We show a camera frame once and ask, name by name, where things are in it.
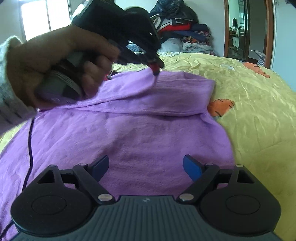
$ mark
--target purple cloth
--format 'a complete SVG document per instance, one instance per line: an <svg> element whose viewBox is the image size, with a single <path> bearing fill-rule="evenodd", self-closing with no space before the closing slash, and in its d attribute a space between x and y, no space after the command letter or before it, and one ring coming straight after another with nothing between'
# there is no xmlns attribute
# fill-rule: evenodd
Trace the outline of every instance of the purple cloth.
<svg viewBox="0 0 296 241"><path fill-rule="evenodd" d="M190 154L221 168L234 164L224 129L207 112L215 82L148 68L104 82L92 100L39 113L32 134L31 182L49 164L69 169L107 154L100 183L113 195L178 195L191 183L182 167ZM10 221L29 167L26 123L1 153L0 224ZM16 233L11 228L7 237Z"/></svg>

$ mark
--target sleeve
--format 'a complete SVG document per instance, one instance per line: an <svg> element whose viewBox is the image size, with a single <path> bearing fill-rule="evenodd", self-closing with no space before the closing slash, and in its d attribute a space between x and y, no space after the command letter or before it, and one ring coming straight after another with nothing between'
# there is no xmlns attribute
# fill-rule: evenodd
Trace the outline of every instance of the sleeve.
<svg viewBox="0 0 296 241"><path fill-rule="evenodd" d="M10 37L0 45L0 134L34 117L37 111L26 106L13 92L6 73L6 55L10 48L21 44L16 37Z"/></svg>

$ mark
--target fabric fold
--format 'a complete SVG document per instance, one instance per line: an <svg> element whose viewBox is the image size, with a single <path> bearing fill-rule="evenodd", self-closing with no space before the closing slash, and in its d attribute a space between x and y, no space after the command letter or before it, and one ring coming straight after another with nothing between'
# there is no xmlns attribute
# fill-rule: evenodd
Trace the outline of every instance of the fabric fold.
<svg viewBox="0 0 296 241"><path fill-rule="evenodd" d="M94 99L70 107L165 116L190 116L207 111L215 85L213 80L186 72L161 71L155 81L150 71L117 74L113 80L104 83Z"/></svg>

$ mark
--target orange pattern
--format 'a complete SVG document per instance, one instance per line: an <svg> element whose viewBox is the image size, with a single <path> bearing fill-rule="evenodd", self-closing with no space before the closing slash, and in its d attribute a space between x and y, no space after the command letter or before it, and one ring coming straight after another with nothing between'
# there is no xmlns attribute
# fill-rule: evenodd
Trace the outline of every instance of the orange pattern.
<svg viewBox="0 0 296 241"><path fill-rule="evenodd" d="M249 63L249 62L244 62L243 65L245 67L247 67L248 69L251 69L253 70L255 73L258 73L260 75L263 75L265 76L266 78L270 78L270 75L266 74L262 69L260 69L260 67L256 64L252 64L252 63Z"/></svg>
<svg viewBox="0 0 296 241"><path fill-rule="evenodd" d="M207 106L207 111L212 117L223 116L227 111L229 111L234 106L234 102L228 99L218 99L215 100Z"/></svg>

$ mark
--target doorway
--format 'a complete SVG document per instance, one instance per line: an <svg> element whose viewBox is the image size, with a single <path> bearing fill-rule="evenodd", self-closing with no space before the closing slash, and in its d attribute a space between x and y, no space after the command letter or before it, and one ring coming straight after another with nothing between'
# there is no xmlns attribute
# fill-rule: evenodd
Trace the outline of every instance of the doorway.
<svg viewBox="0 0 296 241"><path fill-rule="evenodd" d="M272 0L224 0L224 57L270 68L274 42Z"/></svg>

